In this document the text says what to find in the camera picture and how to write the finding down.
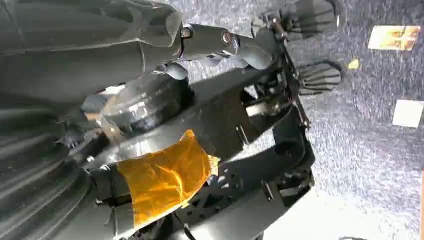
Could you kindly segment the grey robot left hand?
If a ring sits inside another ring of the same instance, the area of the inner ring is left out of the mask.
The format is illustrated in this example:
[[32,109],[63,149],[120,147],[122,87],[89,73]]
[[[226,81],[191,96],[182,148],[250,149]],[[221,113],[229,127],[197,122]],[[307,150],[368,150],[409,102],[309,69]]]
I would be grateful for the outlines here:
[[[256,126],[243,89],[273,73],[273,33],[190,25],[145,0],[0,3],[0,237],[121,240],[176,213],[166,238],[250,240],[284,211],[262,187],[266,152],[230,158]],[[126,84],[100,118],[123,141],[87,162],[70,155],[67,120]]]

